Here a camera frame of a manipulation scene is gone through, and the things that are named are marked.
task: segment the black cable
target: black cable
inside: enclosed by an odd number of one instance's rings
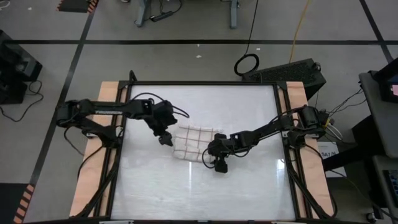
[[[179,114],[179,115],[182,115],[182,116],[184,116],[184,117],[186,117],[186,118],[189,118],[189,114],[188,114],[187,112],[185,112],[183,109],[180,109],[180,108],[178,108],[178,107],[176,107],[176,106],[173,106],[173,108],[174,108],[174,109],[177,109],[177,110],[179,110],[179,111],[181,111],[181,112],[183,112],[185,115],[180,114],[180,113],[178,113],[178,112],[174,112],[174,113]]]
[[[81,168],[83,168],[83,165],[86,163],[86,161],[91,158],[92,156],[94,156],[97,152],[99,152],[102,148],[104,147],[104,145],[101,145],[97,150],[95,150],[93,153],[91,153],[85,160],[83,160],[83,162],[80,164],[79,170],[77,172],[77,179],[79,179],[80,176],[80,171]]]
[[[316,150],[314,147],[312,147],[312,146],[310,146],[308,144],[304,144],[304,146],[307,146],[309,149],[311,149],[313,152],[315,152],[319,156],[319,158],[321,160],[323,160],[322,155],[320,154],[320,152],[318,150]],[[330,191],[329,191],[329,195],[330,195],[330,200],[331,200],[332,205],[333,205],[333,215],[331,217],[335,218],[336,215],[337,215],[337,212],[338,212],[337,203],[336,203],[336,200],[335,200],[334,196],[330,193]]]
[[[335,174],[338,174],[338,175],[340,175],[342,178],[344,178],[345,180],[347,180],[347,181],[358,191],[358,193],[359,193],[363,198],[365,198],[368,202],[370,202],[375,208],[379,209],[380,212],[382,212],[383,214],[387,215],[387,216],[390,217],[391,219],[393,219],[393,220],[395,220],[395,221],[398,221],[398,218],[397,218],[397,217],[395,217],[395,216],[391,215],[390,213],[384,211],[383,209],[381,209],[380,206],[378,206],[378,205],[377,205],[376,203],[374,203],[371,199],[369,199],[367,196],[365,196],[365,194],[362,193],[362,191],[359,189],[359,187],[358,187],[356,184],[354,184],[354,182],[352,182],[349,178],[347,178],[347,177],[344,176],[343,174],[340,174],[339,172],[336,172],[336,171],[334,171],[334,170],[329,170],[329,171],[330,171],[330,172],[334,172]]]
[[[335,142],[333,142],[333,140],[331,140],[330,138],[328,138],[328,136],[324,135],[323,137],[327,138],[327,140],[329,140],[332,144],[334,144],[334,145],[337,146],[337,144],[336,144]]]
[[[212,168],[214,168],[216,165],[214,165],[213,167],[210,167],[210,166],[208,166],[207,164],[206,164],[206,162],[205,162],[205,153],[207,152],[207,150],[209,150],[209,149],[205,149],[204,151],[203,151],[203,153],[201,154],[201,161],[202,161],[202,163],[203,163],[203,165],[205,165],[205,167],[207,167],[207,168],[209,168],[209,169],[212,169]]]
[[[254,15],[253,15],[253,21],[252,21],[252,24],[251,24],[251,30],[250,30],[250,35],[249,35],[248,46],[246,47],[246,51],[245,51],[244,55],[235,63],[235,66],[234,66],[235,74],[237,74],[237,75],[240,76],[240,77],[243,76],[243,75],[246,74],[246,73],[255,72],[255,71],[259,68],[259,66],[260,66],[260,58],[259,58],[256,54],[248,54],[249,46],[250,46],[250,40],[251,40],[251,35],[252,35],[252,33],[253,33],[254,21],[256,20],[256,14],[257,14],[257,7],[258,7],[258,4],[259,4],[259,0],[256,1],[256,8],[254,9]],[[248,58],[248,57],[253,57],[253,58],[256,60],[255,66],[254,66],[250,71],[248,71],[248,72],[245,72],[245,73],[240,73],[240,72],[238,72],[238,65],[239,65],[245,58]]]
[[[317,105],[318,105],[318,97],[319,97],[319,90],[317,91],[317,100],[315,100],[315,108],[316,108]]]
[[[179,112],[173,112],[173,113],[178,114],[178,115],[181,115],[181,116],[186,117],[186,118],[189,118],[189,116],[187,116],[187,115],[185,115],[185,114],[181,114],[181,113],[179,113]]]
[[[119,132],[118,134],[118,138],[121,136],[121,134],[124,132],[124,128]],[[79,170],[77,172],[77,178],[79,179],[79,175],[80,175],[80,171],[81,168],[83,168],[83,165],[86,163],[86,161],[91,158],[92,156],[94,156],[97,152],[99,152],[102,148],[104,147],[104,145],[102,144],[97,150],[95,150],[93,153],[91,153],[85,160],[83,160],[83,162],[80,164]]]
[[[71,127],[67,127],[67,128],[65,129],[65,131],[63,132],[63,137],[65,138],[65,140],[67,140],[67,142],[69,143],[69,145],[71,145],[71,147],[72,147],[74,150],[76,150],[77,153],[79,153],[80,155],[84,156],[84,153],[80,152],[80,150],[77,149],[77,147],[74,146],[74,145],[72,144],[72,142],[68,139],[67,132],[69,131],[70,128],[71,128]]]
[[[363,92],[363,90],[362,90],[362,89],[359,89],[356,93],[354,93],[353,95],[351,95],[351,96],[349,96],[347,99],[345,99],[342,103],[340,103],[338,106],[336,106],[333,110],[331,110],[331,111],[329,112],[329,117],[332,117],[332,116],[336,113],[336,111],[338,111],[342,106],[344,106],[344,104],[347,103],[347,101],[348,101],[349,99],[351,99],[352,97],[354,97],[354,96],[356,96],[356,95],[358,95],[358,94],[361,94],[362,92]]]
[[[37,91],[33,91],[33,90],[31,89],[31,86],[32,86],[33,83],[39,83],[39,84],[40,84],[40,85],[39,85],[39,89],[38,89]],[[33,94],[26,93],[26,95],[28,95],[28,96],[39,95],[40,98],[39,98],[38,100],[36,100],[35,102],[31,103],[31,104],[26,108],[26,110],[24,111],[24,113],[22,114],[22,116],[21,116],[19,119],[15,119],[15,118],[12,118],[12,117],[8,116],[8,115],[4,112],[3,108],[0,106],[1,114],[2,114],[3,116],[5,116],[6,118],[10,119],[11,121],[15,122],[15,123],[16,123],[16,122],[20,122],[22,119],[24,119],[24,117],[25,117],[27,111],[29,110],[29,108],[30,108],[31,106],[35,105],[36,103],[38,103],[38,102],[40,102],[40,101],[42,101],[42,100],[44,99],[43,94],[40,93],[40,90],[42,89],[42,85],[43,85],[43,83],[42,83],[41,81],[39,81],[39,80],[36,80],[36,81],[31,82],[31,83],[29,84],[28,89],[29,89],[29,91],[31,91]]]
[[[320,154],[320,152],[318,152],[318,150],[316,150],[314,147],[312,147],[312,146],[309,146],[308,144],[304,144],[304,146],[307,146],[308,148],[310,148],[312,151],[314,151],[321,159],[323,159],[322,158],[322,155]]]
[[[148,93],[148,92],[140,93],[140,94],[136,95],[135,97],[133,97],[130,101],[135,100],[138,96],[142,96],[142,95],[151,95],[151,96],[154,96],[154,97],[160,99],[161,101],[165,101],[162,97],[160,97],[160,96],[158,96],[158,95],[156,95],[154,93]],[[175,114],[179,114],[179,115],[184,116],[186,118],[190,117],[189,114],[186,111],[184,111],[183,109],[178,108],[176,106],[173,106],[173,108],[181,111],[182,113],[184,113],[184,114],[181,114],[181,113],[178,113],[178,112],[174,112]]]
[[[135,97],[133,97],[130,101],[135,100],[138,96],[142,96],[142,95],[151,95],[151,96],[157,97],[158,99],[164,101],[162,97],[160,97],[154,93],[148,93],[148,92],[140,93],[140,94],[136,95]]]
[[[182,1],[181,0],[178,0],[178,1],[180,2],[180,6],[178,7],[178,9],[176,11],[172,11],[173,14],[178,12],[181,9],[181,7],[182,7]],[[164,14],[164,12],[163,12],[163,0],[159,0],[159,4],[160,4],[160,6],[159,6],[160,14]]]
[[[238,154],[234,154],[234,156],[236,156],[236,157],[238,157],[238,158],[243,158],[243,157],[247,156],[247,155],[249,154],[249,152],[250,152],[250,149],[247,150],[246,153],[243,154],[242,156],[240,156],[240,155],[238,155]]]
[[[350,106],[358,106],[358,105],[361,105],[361,104],[363,104],[363,103],[365,103],[365,102],[366,102],[366,99],[363,100],[363,101],[360,102],[360,103],[356,103],[356,104],[353,104],[353,105],[347,105],[347,106],[345,106],[343,109],[340,109],[340,110],[338,110],[338,111],[335,111],[335,113],[340,112],[340,111],[343,111],[343,110],[349,108]]]
[[[180,1],[180,7],[178,7],[178,9],[176,11],[173,11],[173,14],[178,12],[181,9],[181,7],[182,7],[182,1],[181,0],[178,0],[178,1]]]
[[[332,218],[335,218],[336,215],[337,215],[337,213],[338,213],[337,203],[336,203],[335,197],[334,197],[333,194],[330,192],[330,190],[329,190],[329,195],[330,195],[331,203],[333,204],[333,211],[334,211],[333,214],[331,215],[331,217],[332,217]]]

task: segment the metal stand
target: metal stand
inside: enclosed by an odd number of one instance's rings
[[[231,0],[231,29],[236,29],[238,24],[238,0]]]
[[[134,22],[138,27],[141,27],[145,22],[145,15],[150,8],[151,0],[139,0],[139,9],[137,20]]]

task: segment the checkered cloth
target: checkered cloth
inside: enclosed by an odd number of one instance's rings
[[[202,162],[201,155],[207,149],[207,145],[214,140],[216,133],[222,133],[222,130],[180,124],[174,136],[173,156],[177,159]],[[207,152],[203,158],[206,163],[215,159]]]

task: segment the white table surface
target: white table surface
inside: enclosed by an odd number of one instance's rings
[[[253,130],[277,115],[271,86],[134,86],[188,112],[178,123],[220,128],[227,136]],[[178,125],[167,131],[173,133]],[[172,157],[144,121],[126,124],[112,219],[294,220],[280,134],[246,157],[226,159],[228,173]]]

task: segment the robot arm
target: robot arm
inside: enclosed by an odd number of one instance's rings
[[[300,126],[294,125],[293,114],[297,113]],[[308,134],[323,135],[325,130],[319,118],[316,108],[303,106],[285,112],[271,120],[267,125],[253,131],[241,131],[231,134],[229,139],[224,134],[216,134],[215,140],[208,145],[208,154],[216,159],[212,162],[216,172],[227,173],[228,166],[225,158],[237,153],[249,152],[252,147],[257,146],[259,141],[278,133],[287,131],[288,143],[293,147],[305,144],[304,137]]]
[[[119,139],[116,127],[102,126],[86,117],[91,114],[122,115],[130,119],[143,119],[153,130],[154,136],[159,136],[161,145],[172,146],[172,136],[166,129],[177,122],[173,112],[173,105],[167,100],[157,104],[152,99],[131,100],[127,103],[72,100],[57,109],[57,126],[79,128],[84,135],[97,135],[105,147],[117,147]]]

